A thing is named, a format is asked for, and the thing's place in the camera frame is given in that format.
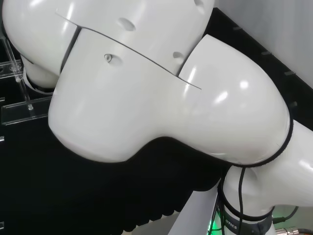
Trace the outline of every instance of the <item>black surface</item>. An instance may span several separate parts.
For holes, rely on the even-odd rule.
[[[286,102],[298,103],[294,118],[313,130],[311,88],[296,75],[285,76],[286,66],[273,55],[262,56],[267,50],[234,27],[214,9],[206,33],[259,64]],[[6,104],[22,101],[19,94],[13,79],[0,80]],[[167,138],[149,143],[127,163],[92,162],[64,148],[46,118],[0,127],[0,135],[5,135],[0,144],[0,221],[8,235],[119,235],[180,211],[192,190],[216,183],[222,168]]]

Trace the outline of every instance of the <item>gray wall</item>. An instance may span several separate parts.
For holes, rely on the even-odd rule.
[[[219,0],[218,7],[313,87],[313,0]]]

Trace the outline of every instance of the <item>small hole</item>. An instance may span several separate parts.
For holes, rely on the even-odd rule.
[[[202,0],[195,0],[195,5],[197,6],[200,13],[204,14],[204,4]]]
[[[135,31],[136,30],[135,25],[131,21],[129,21],[125,18],[119,18],[117,21],[117,24],[119,26],[121,26],[123,29],[125,29],[126,31]]]
[[[184,62],[184,56],[180,52],[175,51],[173,53],[173,58],[179,63],[182,64]]]

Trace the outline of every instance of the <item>white plastic casing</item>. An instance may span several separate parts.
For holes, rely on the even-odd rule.
[[[28,79],[30,79],[37,86],[42,88],[55,88],[59,76],[44,70],[38,65],[30,63],[26,58],[21,56],[23,64],[27,71]]]
[[[57,5],[55,0],[4,0],[2,17],[14,47],[58,76],[77,26],[55,14]]]
[[[189,145],[228,162],[253,164],[284,143],[287,106],[269,76],[242,53],[206,35],[179,77],[202,89],[187,125]]]
[[[106,54],[113,55],[109,63]],[[149,141],[169,136],[217,158],[251,164],[285,141],[290,120],[283,99],[235,49],[205,36],[180,77],[202,90],[83,29],[53,95],[50,128],[66,147],[101,162],[125,161]]]
[[[177,74],[201,40],[215,0],[59,0],[57,14]]]
[[[80,156],[126,161],[186,123],[201,93],[191,86],[185,94],[186,85],[129,48],[82,29],[55,88],[49,126]]]
[[[275,205],[313,206],[313,132],[297,121],[293,122],[286,150],[266,165],[246,169],[242,185],[244,214],[261,216]],[[224,182],[225,196],[238,211],[241,170],[231,167]],[[273,231],[271,229],[267,235],[275,234]]]

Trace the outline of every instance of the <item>metal connector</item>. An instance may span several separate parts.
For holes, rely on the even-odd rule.
[[[295,227],[288,229],[277,229],[275,230],[277,235],[299,235],[299,231]]]

